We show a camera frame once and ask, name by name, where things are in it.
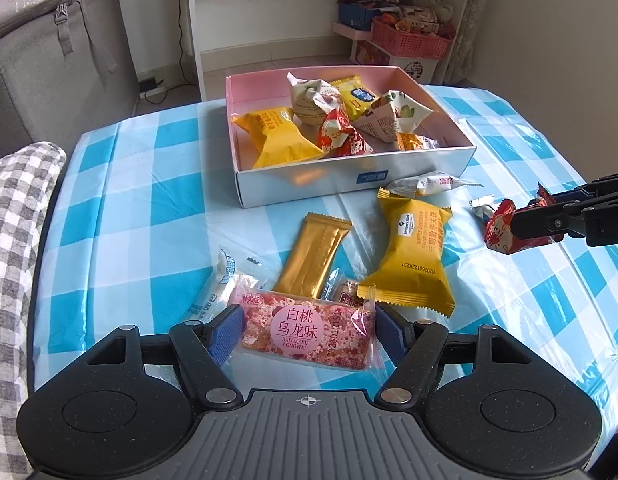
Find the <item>grey sofa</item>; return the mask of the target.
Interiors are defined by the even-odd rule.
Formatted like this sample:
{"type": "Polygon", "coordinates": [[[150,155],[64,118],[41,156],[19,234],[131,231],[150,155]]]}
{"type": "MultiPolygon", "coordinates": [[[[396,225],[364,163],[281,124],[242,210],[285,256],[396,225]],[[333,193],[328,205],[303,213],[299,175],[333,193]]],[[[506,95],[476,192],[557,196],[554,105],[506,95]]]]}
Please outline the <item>grey sofa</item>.
{"type": "Polygon", "coordinates": [[[136,102],[120,0],[77,0],[64,24],[49,13],[0,39],[0,158],[39,141],[71,153],[136,102]]]}

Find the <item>yellow sandwich cake pack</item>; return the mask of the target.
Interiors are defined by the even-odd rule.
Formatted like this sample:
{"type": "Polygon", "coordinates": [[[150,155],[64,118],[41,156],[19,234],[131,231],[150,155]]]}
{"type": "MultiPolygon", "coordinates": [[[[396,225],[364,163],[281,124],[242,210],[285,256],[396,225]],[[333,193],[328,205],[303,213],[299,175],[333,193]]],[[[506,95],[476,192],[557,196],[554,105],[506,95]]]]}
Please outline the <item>yellow sandwich cake pack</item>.
{"type": "Polygon", "coordinates": [[[293,117],[293,110],[282,106],[253,110],[232,118],[234,125],[249,134],[258,153],[251,168],[295,164],[324,156],[321,148],[300,132],[293,117]]]}

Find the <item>white pecan snack bag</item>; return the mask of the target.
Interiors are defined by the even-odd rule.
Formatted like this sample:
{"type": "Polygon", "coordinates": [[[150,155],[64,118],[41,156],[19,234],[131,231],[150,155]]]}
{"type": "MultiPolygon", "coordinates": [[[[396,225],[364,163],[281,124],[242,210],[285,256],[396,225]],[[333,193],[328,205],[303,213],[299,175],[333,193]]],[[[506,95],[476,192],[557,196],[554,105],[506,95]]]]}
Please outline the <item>white pecan snack bag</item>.
{"type": "Polygon", "coordinates": [[[413,133],[434,110],[407,93],[389,90],[353,122],[359,131],[385,143],[395,142],[399,133],[413,133]]]}

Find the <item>pink and silver box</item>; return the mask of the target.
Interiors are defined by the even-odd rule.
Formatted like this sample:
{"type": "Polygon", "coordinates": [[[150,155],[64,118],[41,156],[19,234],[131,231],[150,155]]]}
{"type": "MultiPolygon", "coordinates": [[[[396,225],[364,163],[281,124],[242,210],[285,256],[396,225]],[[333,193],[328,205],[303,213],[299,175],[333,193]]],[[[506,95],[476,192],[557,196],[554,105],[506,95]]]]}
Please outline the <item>pink and silver box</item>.
{"type": "Polygon", "coordinates": [[[244,208],[377,188],[433,170],[458,177],[475,152],[396,66],[234,75],[225,81],[225,104],[244,208]]]}

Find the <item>blue checkered tablecloth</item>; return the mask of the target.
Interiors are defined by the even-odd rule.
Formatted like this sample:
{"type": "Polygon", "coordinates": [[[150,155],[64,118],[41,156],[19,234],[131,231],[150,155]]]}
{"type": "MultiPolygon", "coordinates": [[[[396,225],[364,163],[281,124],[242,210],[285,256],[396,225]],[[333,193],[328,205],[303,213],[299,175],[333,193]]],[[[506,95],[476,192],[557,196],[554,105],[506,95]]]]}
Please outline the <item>blue checkered tablecloth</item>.
{"type": "MultiPolygon", "coordinates": [[[[470,209],[493,195],[527,203],[582,180],[550,142],[492,92],[429,88],[466,130],[475,153],[468,185],[434,197],[452,209],[443,266],[455,299],[454,332],[496,324],[579,385],[598,404],[603,432],[618,427],[618,246],[582,240],[506,256],[488,249],[470,209]]],[[[33,382],[43,385],[121,325],[163,334],[183,320],[223,249],[277,270],[311,212],[344,218],[351,232],[334,264],[364,278],[381,261],[387,226],[372,190],[251,209],[239,206],[223,101],[131,118],[82,136],[45,241],[33,382]]]]}

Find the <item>gold wafer bar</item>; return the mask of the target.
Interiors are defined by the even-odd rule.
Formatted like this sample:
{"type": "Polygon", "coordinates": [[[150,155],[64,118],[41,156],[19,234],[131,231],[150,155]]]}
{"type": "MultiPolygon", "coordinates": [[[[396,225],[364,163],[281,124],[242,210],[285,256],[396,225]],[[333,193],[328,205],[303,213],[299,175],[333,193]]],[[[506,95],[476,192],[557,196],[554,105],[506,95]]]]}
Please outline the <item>gold wafer bar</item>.
{"type": "Polygon", "coordinates": [[[318,299],[349,220],[309,212],[274,285],[275,292],[318,299]]]}

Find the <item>small silver wrapper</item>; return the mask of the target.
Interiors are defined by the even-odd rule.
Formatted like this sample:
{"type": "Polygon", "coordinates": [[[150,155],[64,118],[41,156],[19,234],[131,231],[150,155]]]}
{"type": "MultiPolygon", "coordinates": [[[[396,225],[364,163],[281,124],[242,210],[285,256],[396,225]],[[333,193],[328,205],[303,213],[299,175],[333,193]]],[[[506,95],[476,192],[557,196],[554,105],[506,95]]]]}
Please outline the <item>small silver wrapper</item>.
{"type": "Polygon", "coordinates": [[[482,197],[473,198],[470,201],[470,208],[474,216],[486,224],[495,214],[499,204],[493,195],[484,195],[482,197]]]}

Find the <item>brown square cake pack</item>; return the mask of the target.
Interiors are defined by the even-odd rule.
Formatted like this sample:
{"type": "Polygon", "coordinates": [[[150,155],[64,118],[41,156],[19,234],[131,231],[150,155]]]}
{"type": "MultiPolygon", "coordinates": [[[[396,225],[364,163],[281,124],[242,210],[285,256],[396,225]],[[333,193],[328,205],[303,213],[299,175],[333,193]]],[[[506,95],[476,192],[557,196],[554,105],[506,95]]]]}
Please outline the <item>brown square cake pack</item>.
{"type": "Polygon", "coordinates": [[[358,285],[359,283],[349,278],[341,268],[336,268],[326,278],[320,298],[347,306],[362,307],[372,299],[372,296],[360,296],[358,285]]]}

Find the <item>white storage box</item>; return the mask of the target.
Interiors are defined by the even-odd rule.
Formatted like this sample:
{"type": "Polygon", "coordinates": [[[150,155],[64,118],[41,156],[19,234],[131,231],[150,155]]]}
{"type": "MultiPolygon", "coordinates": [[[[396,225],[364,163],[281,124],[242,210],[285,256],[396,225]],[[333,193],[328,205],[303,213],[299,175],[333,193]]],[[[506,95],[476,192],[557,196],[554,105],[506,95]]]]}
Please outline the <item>white storage box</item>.
{"type": "Polygon", "coordinates": [[[360,65],[397,66],[419,84],[430,84],[438,65],[430,58],[405,58],[388,53],[367,40],[353,40],[350,61],[360,65]]]}

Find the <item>power strip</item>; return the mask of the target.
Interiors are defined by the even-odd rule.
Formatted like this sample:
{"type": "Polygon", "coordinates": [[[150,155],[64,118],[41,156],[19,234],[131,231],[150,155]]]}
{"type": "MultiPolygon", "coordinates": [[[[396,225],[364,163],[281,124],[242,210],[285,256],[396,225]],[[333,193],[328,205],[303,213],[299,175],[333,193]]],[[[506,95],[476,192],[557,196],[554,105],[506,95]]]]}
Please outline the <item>power strip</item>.
{"type": "Polygon", "coordinates": [[[163,93],[165,90],[164,79],[147,77],[138,81],[138,92],[140,92],[141,96],[152,96],[156,93],[163,93]]]}

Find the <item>red plastic basket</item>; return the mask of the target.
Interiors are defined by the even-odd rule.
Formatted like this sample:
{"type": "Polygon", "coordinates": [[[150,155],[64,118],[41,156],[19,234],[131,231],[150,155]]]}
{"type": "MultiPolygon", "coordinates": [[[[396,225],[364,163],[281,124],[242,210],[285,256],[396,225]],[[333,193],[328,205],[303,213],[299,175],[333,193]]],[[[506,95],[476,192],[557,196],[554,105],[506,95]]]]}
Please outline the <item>red plastic basket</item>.
{"type": "Polygon", "coordinates": [[[451,40],[437,35],[401,32],[383,23],[379,18],[372,22],[372,41],[391,55],[401,58],[430,58],[440,60],[451,45],[451,40]]]}

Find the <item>blue storage bin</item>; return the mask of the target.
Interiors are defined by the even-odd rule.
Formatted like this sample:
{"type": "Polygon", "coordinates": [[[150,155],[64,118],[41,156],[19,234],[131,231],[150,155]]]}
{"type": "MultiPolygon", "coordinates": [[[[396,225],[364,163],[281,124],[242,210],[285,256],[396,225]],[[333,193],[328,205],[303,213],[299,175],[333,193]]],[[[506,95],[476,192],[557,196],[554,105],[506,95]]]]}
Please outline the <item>blue storage bin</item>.
{"type": "Polygon", "coordinates": [[[348,3],[341,1],[337,4],[338,21],[353,29],[370,32],[373,18],[380,16],[379,8],[372,8],[366,4],[348,3]]]}

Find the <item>white flat snack packet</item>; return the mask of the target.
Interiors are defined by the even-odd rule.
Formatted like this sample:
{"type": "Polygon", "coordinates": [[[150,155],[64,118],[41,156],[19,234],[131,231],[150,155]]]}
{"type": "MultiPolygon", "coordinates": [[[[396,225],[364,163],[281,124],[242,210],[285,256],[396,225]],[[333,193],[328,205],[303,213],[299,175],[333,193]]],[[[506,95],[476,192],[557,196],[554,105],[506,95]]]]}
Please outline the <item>white flat snack packet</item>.
{"type": "Polygon", "coordinates": [[[464,180],[459,177],[433,171],[420,176],[405,177],[387,184],[387,190],[398,196],[418,198],[462,188],[462,186],[479,186],[481,184],[464,180]]]}

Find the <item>pink peach oolong bar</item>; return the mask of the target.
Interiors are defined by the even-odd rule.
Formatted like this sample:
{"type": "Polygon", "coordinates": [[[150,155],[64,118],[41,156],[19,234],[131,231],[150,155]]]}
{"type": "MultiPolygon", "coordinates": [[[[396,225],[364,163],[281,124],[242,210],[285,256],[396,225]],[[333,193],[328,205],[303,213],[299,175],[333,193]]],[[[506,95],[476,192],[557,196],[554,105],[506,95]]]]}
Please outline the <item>pink peach oolong bar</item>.
{"type": "Polygon", "coordinates": [[[230,302],[243,312],[239,345],[246,351],[345,370],[375,370],[382,364],[372,295],[352,306],[240,281],[230,302]]]}

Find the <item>grey checkered cloth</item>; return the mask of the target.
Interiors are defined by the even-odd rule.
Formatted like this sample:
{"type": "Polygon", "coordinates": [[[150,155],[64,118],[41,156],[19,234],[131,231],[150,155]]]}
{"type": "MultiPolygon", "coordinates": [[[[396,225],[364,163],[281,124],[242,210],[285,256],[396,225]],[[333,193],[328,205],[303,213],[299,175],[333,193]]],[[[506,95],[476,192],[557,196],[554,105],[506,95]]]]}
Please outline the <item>grey checkered cloth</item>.
{"type": "Polygon", "coordinates": [[[16,434],[28,398],[29,308],[43,226],[66,153],[42,141],[0,159],[0,479],[30,467],[16,434]]]}

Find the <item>red candy packet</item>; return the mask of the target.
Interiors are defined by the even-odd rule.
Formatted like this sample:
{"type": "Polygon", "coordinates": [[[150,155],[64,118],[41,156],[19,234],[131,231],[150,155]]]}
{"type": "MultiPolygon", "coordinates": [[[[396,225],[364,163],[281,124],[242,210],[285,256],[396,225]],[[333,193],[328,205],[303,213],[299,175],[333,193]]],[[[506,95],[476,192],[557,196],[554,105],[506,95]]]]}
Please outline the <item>red candy packet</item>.
{"type": "Polygon", "coordinates": [[[347,157],[369,155],[373,148],[362,134],[349,122],[339,108],[330,110],[318,128],[318,147],[328,155],[347,157]]]}
{"type": "Polygon", "coordinates": [[[555,204],[556,199],[542,184],[538,184],[536,197],[524,208],[516,207],[510,198],[503,198],[486,223],[484,235],[486,246],[500,254],[512,255],[528,248],[561,243],[564,240],[563,234],[522,237],[520,232],[522,221],[518,218],[522,214],[555,204]]]}

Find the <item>yellow biscuit pack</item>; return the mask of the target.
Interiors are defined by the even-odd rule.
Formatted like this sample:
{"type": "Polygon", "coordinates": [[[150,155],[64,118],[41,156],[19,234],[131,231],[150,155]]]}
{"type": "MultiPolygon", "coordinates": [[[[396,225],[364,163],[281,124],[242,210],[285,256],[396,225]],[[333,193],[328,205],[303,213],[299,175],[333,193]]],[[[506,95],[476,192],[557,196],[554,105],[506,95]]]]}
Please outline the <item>yellow biscuit pack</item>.
{"type": "Polygon", "coordinates": [[[351,122],[358,120],[377,100],[377,95],[367,88],[359,75],[332,80],[331,85],[341,94],[341,102],[351,122]]]}

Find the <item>white pecan snack bag two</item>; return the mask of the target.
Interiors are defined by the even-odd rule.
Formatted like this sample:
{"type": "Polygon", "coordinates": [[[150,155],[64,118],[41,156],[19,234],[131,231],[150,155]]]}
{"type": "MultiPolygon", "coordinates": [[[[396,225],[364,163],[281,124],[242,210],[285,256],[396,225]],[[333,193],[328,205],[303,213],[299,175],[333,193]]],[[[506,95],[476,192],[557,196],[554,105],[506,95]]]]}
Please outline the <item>white pecan snack bag two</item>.
{"type": "Polygon", "coordinates": [[[327,114],[344,106],[341,92],[323,79],[300,79],[291,72],[286,79],[293,112],[304,125],[319,126],[327,114]]]}

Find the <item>white milk stick pack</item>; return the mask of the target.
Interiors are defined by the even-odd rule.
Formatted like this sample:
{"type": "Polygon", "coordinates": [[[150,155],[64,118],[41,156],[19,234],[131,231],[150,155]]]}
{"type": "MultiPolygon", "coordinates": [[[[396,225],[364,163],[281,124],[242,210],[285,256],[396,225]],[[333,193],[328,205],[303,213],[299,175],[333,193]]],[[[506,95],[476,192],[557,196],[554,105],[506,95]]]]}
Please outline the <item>white milk stick pack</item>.
{"type": "Polygon", "coordinates": [[[256,286],[262,280],[263,270],[265,266],[256,256],[243,250],[221,247],[216,265],[181,321],[211,321],[227,307],[233,289],[240,281],[256,286]]]}

